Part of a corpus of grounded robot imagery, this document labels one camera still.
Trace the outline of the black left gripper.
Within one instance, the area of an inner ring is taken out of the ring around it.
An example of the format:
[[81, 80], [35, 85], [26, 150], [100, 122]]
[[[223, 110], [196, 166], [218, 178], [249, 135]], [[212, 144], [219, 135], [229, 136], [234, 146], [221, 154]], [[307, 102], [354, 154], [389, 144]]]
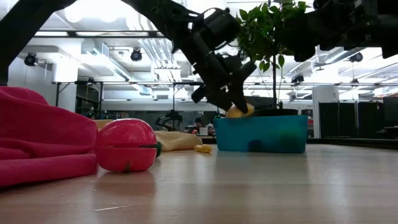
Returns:
[[[194, 71], [203, 81], [203, 84], [192, 93], [192, 100], [198, 103], [206, 98], [208, 103], [226, 111], [232, 107], [233, 102], [242, 113], [247, 113], [248, 106], [243, 86], [245, 80], [255, 71], [255, 63], [247, 62], [241, 66], [237, 55], [215, 54], [197, 32], [192, 35], [190, 43], [187, 58], [193, 59]], [[222, 90], [230, 79], [231, 100], [226, 90]]]

